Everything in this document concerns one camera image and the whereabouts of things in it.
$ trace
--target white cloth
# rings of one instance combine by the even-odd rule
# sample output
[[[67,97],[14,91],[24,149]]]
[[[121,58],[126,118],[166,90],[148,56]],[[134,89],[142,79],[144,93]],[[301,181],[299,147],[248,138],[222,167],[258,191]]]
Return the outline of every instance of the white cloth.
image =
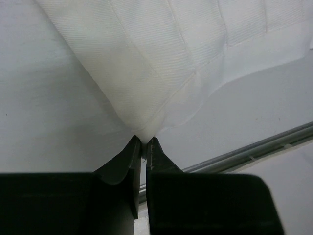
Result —
[[[302,58],[312,0],[37,0],[142,141],[220,86]]]

